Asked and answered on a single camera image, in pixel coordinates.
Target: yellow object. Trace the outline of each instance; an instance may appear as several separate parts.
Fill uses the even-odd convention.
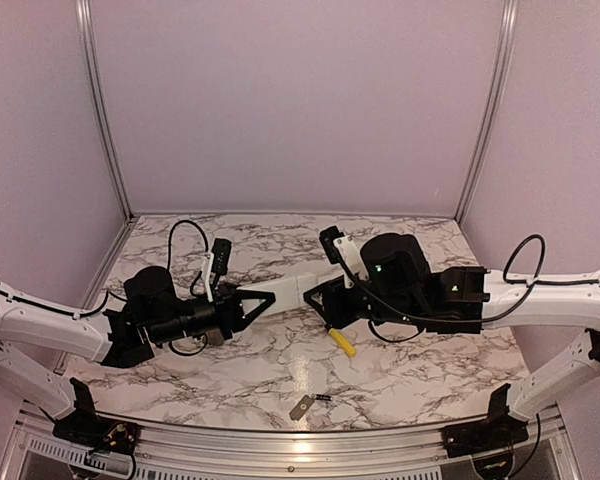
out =
[[[350,357],[356,356],[355,347],[351,345],[349,341],[346,338],[344,338],[344,336],[338,330],[336,330],[335,328],[330,328],[329,335],[331,335],[331,338],[333,338],[338,344],[338,346],[344,350],[344,353],[346,353]]]

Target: marble surface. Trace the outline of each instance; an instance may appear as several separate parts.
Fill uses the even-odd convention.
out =
[[[209,236],[233,242],[228,280],[250,284],[329,265],[318,232],[337,225],[361,246],[384,232],[413,233],[432,270],[472,265],[475,258],[457,224],[430,218],[216,215],[150,216],[135,226],[106,282],[122,283],[149,265],[165,265],[167,236],[181,218],[193,218]],[[177,293],[201,265],[197,231],[179,227],[172,274]],[[110,308],[120,307],[112,301]],[[383,325],[385,336],[408,336],[414,327]],[[221,347],[182,358],[156,349],[156,358],[119,370],[72,357],[66,375],[86,382],[98,410],[174,424],[261,430],[342,430],[393,427],[458,419],[486,412],[491,391],[527,374],[509,329],[481,335],[424,334],[384,344],[356,322],[343,334],[358,350],[347,357],[309,309],[256,320]],[[300,421],[289,411],[305,394],[329,394]]]

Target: gray tag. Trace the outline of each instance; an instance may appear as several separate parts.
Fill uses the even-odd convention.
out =
[[[307,413],[307,410],[309,410],[309,407],[313,405],[313,402],[315,402],[315,400],[309,395],[302,397],[302,400],[300,400],[298,404],[289,412],[291,420],[300,420],[302,417],[304,417],[304,414]]]

